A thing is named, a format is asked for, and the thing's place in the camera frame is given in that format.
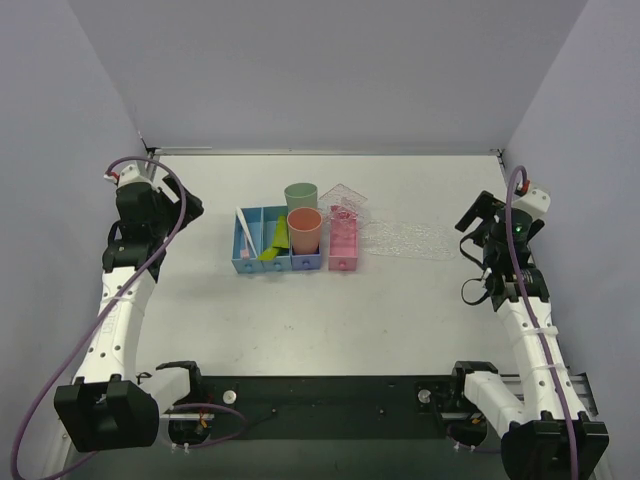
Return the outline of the orange plastic cup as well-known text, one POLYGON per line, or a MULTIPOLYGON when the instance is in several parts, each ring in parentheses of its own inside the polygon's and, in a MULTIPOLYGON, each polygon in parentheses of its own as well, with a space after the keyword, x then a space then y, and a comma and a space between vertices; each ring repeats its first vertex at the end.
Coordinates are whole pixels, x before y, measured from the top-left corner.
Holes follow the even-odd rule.
POLYGON ((287 217, 291 246, 296 255, 314 254, 320 244, 323 217, 310 207, 292 210, 287 217))

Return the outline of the clear plastic toothbrush case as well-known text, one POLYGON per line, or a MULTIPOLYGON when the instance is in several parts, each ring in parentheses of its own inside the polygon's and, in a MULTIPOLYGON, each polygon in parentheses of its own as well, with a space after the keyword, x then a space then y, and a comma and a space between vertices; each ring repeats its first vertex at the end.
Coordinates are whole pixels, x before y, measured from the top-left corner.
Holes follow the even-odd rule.
POLYGON ((362 228, 371 220, 367 202, 367 197, 339 183, 318 198, 318 209, 325 222, 354 219, 356 226, 362 228))

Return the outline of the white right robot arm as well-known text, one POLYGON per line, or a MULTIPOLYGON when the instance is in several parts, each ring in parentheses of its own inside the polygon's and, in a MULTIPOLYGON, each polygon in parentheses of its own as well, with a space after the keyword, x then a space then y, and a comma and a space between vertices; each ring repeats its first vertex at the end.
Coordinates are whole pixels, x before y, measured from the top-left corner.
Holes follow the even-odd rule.
POLYGON ((535 190, 518 193, 511 207, 483 191, 455 226, 482 250, 478 280, 507 332, 522 393, 480 362, 457 363, 459 389, 499 436, 511 479, 587 479, 609 444, 563 360, 549 290, 529 248, 549 205, 535 190))

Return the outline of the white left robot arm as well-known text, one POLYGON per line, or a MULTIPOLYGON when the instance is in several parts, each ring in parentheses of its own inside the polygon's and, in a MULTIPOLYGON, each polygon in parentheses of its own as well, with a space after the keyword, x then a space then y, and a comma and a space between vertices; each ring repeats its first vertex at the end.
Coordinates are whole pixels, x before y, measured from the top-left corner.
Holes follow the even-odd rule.
POLYGON ((57 388, 54 408, 77 451, 148 447, 160 417, 177 405, 193 411, 204 402, 197 364, 157 366, 145 383, 136 377, 142 321, 158 282, 164 242, 204 212, 202 202, 171 176, 157 187, 139 174, 120 173, 118 220, 102 254, 100 324, 71 384, 57 388))

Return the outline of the white pink toothbrush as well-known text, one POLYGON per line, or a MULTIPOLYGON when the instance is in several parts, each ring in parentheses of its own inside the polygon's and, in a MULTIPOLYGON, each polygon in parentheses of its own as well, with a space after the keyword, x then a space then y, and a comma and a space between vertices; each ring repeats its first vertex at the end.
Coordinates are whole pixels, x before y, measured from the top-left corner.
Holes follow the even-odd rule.
POLYGON ((241 224, 241 227, 243 229, 244 235, 245 235, 245 240, 246 240, 246 244, 247 244, 246 250, 249 250, 253 254, 254 257, 257 257, 258 253, 256 251, 255 244, 253 242, 253 238, 252 238, 249 226, 248 226, 248 222, 247 222, 246 217, 244 215, 244 212, 240 207, 236 207, 235 211, 236 211, 236 217, 239 220, 239 222, 241 224))

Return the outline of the clear textured oval tray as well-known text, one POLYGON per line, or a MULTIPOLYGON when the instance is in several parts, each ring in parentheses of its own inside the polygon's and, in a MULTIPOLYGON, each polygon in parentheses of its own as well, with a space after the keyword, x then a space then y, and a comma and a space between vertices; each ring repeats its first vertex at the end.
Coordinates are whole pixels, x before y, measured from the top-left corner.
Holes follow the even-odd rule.
POLYGON ((359 234, 361 248, 378 256, 448 261, 458 250, 456 237, 440 225, 375 220, 359 234))

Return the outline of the yellow green toothpaste tube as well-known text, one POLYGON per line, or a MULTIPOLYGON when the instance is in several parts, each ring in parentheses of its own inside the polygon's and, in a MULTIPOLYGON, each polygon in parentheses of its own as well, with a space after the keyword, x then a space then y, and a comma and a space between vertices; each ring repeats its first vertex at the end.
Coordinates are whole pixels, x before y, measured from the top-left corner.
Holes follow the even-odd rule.
POLYGON ((284 215, 265 223, 264 241, 264 250, 258 257, 261 261, 275 260, 289 250, 288 224, 284 215))

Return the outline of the green plastic cup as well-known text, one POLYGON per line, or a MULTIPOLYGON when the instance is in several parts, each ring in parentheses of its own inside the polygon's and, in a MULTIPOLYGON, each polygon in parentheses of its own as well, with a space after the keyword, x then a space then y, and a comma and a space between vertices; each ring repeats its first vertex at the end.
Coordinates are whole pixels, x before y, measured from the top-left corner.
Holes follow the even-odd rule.
POLYGON ((307 182, 290 184, 284 189, 284 195, 289 212, 298 208, 317 208, 318 189, 315 184, 307 182))

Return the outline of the purple drawer box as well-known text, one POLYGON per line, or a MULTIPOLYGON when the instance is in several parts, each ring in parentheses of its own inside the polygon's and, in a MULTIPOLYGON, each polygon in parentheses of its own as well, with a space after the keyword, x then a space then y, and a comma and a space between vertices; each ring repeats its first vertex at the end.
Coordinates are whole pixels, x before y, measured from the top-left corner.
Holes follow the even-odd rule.
POLYGON ((290 250, 290 259, 293 271, 319 270, 322 266, 320 247, 317 247, 311 254, 299 254, 292 248, 290 250))

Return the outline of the pink drawer box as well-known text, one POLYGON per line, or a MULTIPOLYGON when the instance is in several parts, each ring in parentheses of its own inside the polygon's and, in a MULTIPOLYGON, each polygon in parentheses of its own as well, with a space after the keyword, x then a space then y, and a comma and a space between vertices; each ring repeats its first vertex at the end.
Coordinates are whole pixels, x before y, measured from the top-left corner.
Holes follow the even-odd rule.
POLYGON ((355 271, 359 259, 356 212, 343 206, 332 205, 329 222, 328 268, 339 272, 355 271))

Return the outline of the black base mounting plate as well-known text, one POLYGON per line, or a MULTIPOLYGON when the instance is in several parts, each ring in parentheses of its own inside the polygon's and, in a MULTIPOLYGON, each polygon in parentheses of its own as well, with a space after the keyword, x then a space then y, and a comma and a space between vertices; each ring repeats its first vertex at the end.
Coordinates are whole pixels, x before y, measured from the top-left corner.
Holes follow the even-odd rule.
POLYGON ((239 440, 426 440, 478 445, 491 432, 452 375, 284 376, 203 379, 188 409, 160 432, 190 446, 239 440))

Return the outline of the aluminium frame rail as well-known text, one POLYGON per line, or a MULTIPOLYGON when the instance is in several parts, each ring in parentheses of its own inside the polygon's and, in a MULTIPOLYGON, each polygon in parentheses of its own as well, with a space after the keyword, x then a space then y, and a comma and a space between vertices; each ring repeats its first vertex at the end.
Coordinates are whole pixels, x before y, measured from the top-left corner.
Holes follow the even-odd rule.
POLYGON ((556 419, 587 409, 580 393, 584 380, 560 372, 523 381, 517 376, 456 367, 451 375, 427 376, 198 376, 187 403, 226 406, 270 405, 336 407, 349 416, 379 410, 422 414, 434 407, 447 418, 481 412, 492 419, 505 414, 525 423, 547 411, 556 419))

